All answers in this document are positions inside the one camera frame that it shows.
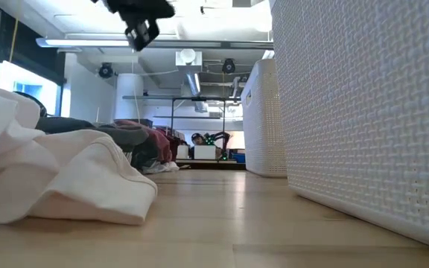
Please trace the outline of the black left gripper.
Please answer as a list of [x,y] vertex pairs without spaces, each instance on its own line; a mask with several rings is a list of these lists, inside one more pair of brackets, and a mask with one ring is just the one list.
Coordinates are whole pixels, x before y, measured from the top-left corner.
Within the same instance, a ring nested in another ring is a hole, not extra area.
[[125,36],[134,51],[146,48],[159,35],[155,19],[136,19],[128,21]]

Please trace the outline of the black metal rack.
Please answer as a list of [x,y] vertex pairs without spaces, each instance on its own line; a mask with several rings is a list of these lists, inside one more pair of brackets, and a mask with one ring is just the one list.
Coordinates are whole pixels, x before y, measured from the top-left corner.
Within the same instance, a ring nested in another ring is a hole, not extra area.
[[203,101],[222,101],[223,102],[223,124],[222,131],[226,131],[226,102],[228,98],[219,98],[219,97],[174,97],[171,99],[171,130],[174,130],[174,104],[176,101],[193,101],[193,102],[203,102]]

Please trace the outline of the white ventilation box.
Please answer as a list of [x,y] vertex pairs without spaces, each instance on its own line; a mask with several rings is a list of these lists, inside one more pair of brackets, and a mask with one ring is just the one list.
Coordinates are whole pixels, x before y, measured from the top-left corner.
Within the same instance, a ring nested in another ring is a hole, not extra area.
[[191,48],[177,51],[175,54],[175,63],[176,66],[201,66],[203,64],[202,52]]

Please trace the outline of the black fabric lump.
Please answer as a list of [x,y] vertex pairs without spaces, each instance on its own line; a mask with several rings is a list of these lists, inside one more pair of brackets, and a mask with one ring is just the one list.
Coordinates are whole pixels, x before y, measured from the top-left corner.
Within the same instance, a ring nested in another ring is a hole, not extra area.
[[39,106],[39,116],[40,116],[41,118],[45,118],[45,117],[47,117],[47,116],[48,116],[47,109],[46,109],[46,107],[44,106],[44,104],[43,104],[43,103],[41,103],[38,99],[36,99],[34,96],[29,95],[29,94],[24,93],[24,92],[16,92],[16,93],[17,93],[18,95],[21,95],[21,96],[23,96],[23,97],[25,97],[25,98],[28,98],[28,99],[30,99],[30,100],[32,100],[32,101],[34,101],[34,102]]

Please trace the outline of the white garment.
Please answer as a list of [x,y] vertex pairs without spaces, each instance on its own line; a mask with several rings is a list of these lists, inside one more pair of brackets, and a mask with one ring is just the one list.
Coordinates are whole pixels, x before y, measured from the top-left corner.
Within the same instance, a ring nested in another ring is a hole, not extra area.
[[36,129],[39,106],[0,89],[0,224],[25,217],[141,225],[156,184],[106,133]]

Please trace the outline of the mauve garment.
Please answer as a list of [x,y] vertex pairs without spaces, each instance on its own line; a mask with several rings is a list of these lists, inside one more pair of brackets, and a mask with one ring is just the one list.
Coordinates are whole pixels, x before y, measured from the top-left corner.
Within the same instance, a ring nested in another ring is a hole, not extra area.
[[115,124],[118,127],[127,130],[134,130],[136,127],[140,127],[142,130],[148,133],[148,140],[156,146],[157,160],[160,161],[162,164],[166,162],[171,162],[173,160],[173,154],[171,152],[171,143],[169,139],[160,131],[147,127],[144,124],[139,123],[138,121],[129,119],[115,120]]

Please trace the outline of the dark maroon garment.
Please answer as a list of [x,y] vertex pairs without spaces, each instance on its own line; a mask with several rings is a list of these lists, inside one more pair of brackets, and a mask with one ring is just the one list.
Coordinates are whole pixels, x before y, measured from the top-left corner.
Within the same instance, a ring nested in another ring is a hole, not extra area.
[[178,155],[178,146],[187,145],[187,142],[183,138],[179,138],[176,135],[173,135],[171,129],[162,129],[161,127],[155,127],[155,130],[161,132],[164,137],[169,141],[169,148],[171,152],[171,161],[175,162]]

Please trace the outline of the silver duct pipe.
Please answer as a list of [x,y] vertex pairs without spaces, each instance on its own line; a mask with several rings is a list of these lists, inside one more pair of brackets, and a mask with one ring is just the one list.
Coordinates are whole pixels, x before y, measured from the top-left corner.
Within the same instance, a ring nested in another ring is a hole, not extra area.
[[[198,73],[188,72],[186,74],[191,94],[194,98],[200,97],[200,81]],[[199,113],[208,112],[208,106],[204,101],[195,101],[195,111]]]

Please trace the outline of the white plastic laundry basket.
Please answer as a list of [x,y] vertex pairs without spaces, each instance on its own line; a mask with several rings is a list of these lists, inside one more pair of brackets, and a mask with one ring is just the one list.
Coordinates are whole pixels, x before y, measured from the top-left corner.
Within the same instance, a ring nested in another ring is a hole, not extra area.
[[285,138],[273,59],[255,63],[241,93],[241,103],[246,169],[260,176],[285,178]]
[[429,245],[429,0],[270,0],[289,186]]

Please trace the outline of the large black garment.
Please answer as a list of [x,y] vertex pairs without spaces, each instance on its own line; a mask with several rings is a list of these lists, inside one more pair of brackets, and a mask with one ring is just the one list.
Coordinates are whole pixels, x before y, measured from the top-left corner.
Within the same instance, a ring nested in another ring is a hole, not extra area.
[[148,132],[141,127],[136,127],[134,130],[126,130],[113,125],[96,127],[88,121],[75,118],[44,117],[38,120],[36,129],[42,130],[47,134],[67,133],[76,130],[97,130],[110,135],[124,152],[157,154],[156,145],[150,140]]

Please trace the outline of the white round column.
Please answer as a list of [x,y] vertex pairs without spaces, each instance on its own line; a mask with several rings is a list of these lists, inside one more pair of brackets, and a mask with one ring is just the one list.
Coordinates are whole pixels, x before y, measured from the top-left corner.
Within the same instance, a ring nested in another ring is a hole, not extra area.
[[138,74],[119,74],[116,83],[114,119],[139,118],[137,97],[144,91],[143,77]]

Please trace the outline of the bright window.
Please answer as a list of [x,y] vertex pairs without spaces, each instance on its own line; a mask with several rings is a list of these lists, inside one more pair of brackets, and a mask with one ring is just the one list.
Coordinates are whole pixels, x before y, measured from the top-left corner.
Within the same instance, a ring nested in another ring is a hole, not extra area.
[[61,86],[13,63],[0,63],[0,89],[28,94],[41,102],[49,115],[60,115]]

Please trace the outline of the pile of mixed clothes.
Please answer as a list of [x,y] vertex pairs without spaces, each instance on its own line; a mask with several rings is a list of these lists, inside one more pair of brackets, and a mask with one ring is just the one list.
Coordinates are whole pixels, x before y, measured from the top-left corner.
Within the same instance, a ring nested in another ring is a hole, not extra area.
[[177,159],[175,163],[180,168],[191,168],[196,170],[246,170],[246,165],[244,163],[237,163],[233,160],[218,161],[210,159]]

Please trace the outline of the white cloth with label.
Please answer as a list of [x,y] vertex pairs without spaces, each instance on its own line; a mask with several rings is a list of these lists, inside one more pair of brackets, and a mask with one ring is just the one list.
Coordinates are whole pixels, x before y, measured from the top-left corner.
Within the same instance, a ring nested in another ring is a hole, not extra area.
[[175,172],[180,169],[187,169],[189,165],[179,166],[176,162],[166,162],[162,164],[161,162],[153,162],[151,166],[143,166],[142,173],[143,174],[156,174],[156,173],[164,173],[164,172]]

